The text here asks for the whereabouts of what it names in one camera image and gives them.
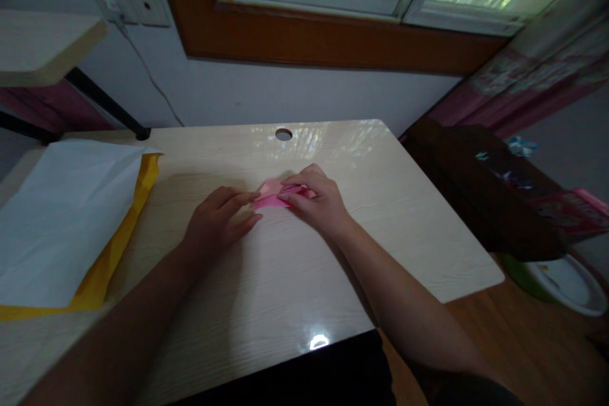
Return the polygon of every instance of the finger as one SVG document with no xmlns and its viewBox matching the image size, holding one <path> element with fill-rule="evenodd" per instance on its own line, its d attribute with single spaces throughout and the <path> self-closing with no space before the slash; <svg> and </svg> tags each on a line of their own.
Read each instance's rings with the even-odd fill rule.
<svg viewBox="0 0 609 406">
<path fill-rule="evenodd" d="M 312 209 L 312 205 L 315 204 L 310 199 L 297 193 L 280 193 L 277 198 L 291 203 L 304 213 L 308 213 Z"/>
<path fill-rule="evenodd" d="M 241 239 L 245 235 L 247 235 L 252 230 L 252 228 L 254 228 L 254 225 L 256 225 L 256 223 L 260 219 L 262 219 L 262 214 L 252 214 L 245 221 L 243 221 L 239 224 L 229 225 L 228 226 L 229 243 L 232 244 L 235 241 L 237 241 L 238 239 Z"/>
<path fill-rule="evenodd" d="M 229 201 L 218 209 L 218 216 L 228 221 L 239 209 L 251 203 L 260 196 L 260 192 L 244 192 L 232 197 Z"/>
<path fill-rule="evenodd" d="M 300 173 L 315 173 L 319 174 L 320 176 L 323 176 L 324 178 L 327 178 L 324 173 L 324 170 L 322 170 L 318 164 L 310 164 L 308 167 L 303 168 Z"/>
<path fill-rule="evenodd" d="M 218 209 L 231 198 L 242 193 L 244 193 L 243 190 L 235 187 L 220 186 L 210 193 L 203 203 L 209 204 L 213 209 Z"/>
<path fill-rule="evenodd" d="M 309 189 L 313 190 L 317 195 L 324 194 L 324 181 L 327 178 L 320 176 L 316 173 L 301 173 L 290 176 L 287 179 L 281 181 L 284 186 L 287 185 L 306 185 Z"/>
</svg>

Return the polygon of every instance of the curtain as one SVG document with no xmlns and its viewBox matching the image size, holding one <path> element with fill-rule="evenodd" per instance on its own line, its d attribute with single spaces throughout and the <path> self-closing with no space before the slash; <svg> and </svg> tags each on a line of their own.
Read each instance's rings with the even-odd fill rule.
<svg viewBox="0 0 609 406">
<path fill-rule="evenodd" d="M 1 88 L 0 103 L 23 120 L 52 132 L 115 129 L 66 80 L 41 88 Z"/>
<path fill-rule="evenodd" d="M 428 116 L 482 124 L 501 138 L 609 80 L 608 0 L 558 0 Z"/>
</svg>

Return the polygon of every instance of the green container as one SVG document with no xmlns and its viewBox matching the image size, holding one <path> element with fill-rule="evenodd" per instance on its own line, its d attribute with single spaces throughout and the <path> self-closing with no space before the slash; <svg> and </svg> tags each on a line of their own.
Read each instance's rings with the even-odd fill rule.
<svg viewBox="0 0 609 406">
<path fill-rule="evenodd" d="M 537 282 L 531 273 L 527 270 L 527 264 L 513 258 L 511 255 L 503 254 L 501 256 L 501 263 L 506 269 L 507 274 L 516 282 L 521 289 L 534 296 L 541 301 L 547 303 L 558 303 L 552 295 L 546 292 L 546 290 Z"/>
</svg>

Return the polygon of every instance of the dark wooden cabinet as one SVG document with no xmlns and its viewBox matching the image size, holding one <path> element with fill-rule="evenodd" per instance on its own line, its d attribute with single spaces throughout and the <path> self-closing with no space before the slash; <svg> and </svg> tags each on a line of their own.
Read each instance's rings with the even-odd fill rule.
<svg viewBox="0 0 609 406">
<path fill-rule="evenodd" d="M 485 127 L 443 127 L 425 117 L 407 130 L 402 144 L 486 250 L 520 261 L 565 255 L 565 240 L 527 202 L 562 188 Z M 486 161 L 476 158 L 480 152 L 487 153 Z M 518 192 L 507 186 L 497 174 L 508 171 L 526 177 L 533 188 Z"/>
</svg>

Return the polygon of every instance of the window sill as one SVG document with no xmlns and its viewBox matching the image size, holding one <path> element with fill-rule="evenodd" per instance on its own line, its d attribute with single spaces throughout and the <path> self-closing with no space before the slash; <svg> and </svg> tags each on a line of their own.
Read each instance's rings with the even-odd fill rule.
<svg viewBox="0 0 609 406">
<path fill-rule="evenodd" d="M 194 58 L 468 75 L 509 39 L 217 0 L 168 0 Z"/>
</svg>

